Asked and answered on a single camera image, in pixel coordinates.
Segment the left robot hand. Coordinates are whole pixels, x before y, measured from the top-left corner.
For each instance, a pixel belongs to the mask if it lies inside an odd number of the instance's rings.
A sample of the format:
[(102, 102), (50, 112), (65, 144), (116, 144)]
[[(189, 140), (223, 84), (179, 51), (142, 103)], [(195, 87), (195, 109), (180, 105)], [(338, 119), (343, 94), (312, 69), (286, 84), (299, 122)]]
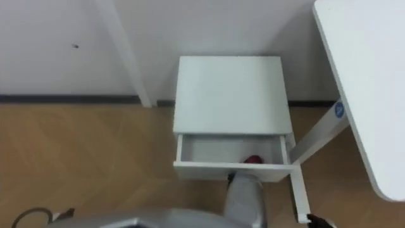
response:
[(74, 208), (69, 208), (65, 212), (54, 213), (52, 222), (56, 222), (56, 221), (64, 220), (64, 219), (71, 219), (71, 218), (74, 217), (74, 214), (75, 214), (75, 209)]

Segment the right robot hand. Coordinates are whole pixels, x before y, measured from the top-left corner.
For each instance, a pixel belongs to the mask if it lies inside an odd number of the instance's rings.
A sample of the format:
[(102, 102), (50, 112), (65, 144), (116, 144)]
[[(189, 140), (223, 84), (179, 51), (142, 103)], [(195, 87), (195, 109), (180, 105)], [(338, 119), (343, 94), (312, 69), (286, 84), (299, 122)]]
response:
[(329, 222), (314, 214), (307, 214), (306, 216), (309, 220), (309, 223), (307, 223), (308, 228), (337, 228), (333, 222)]

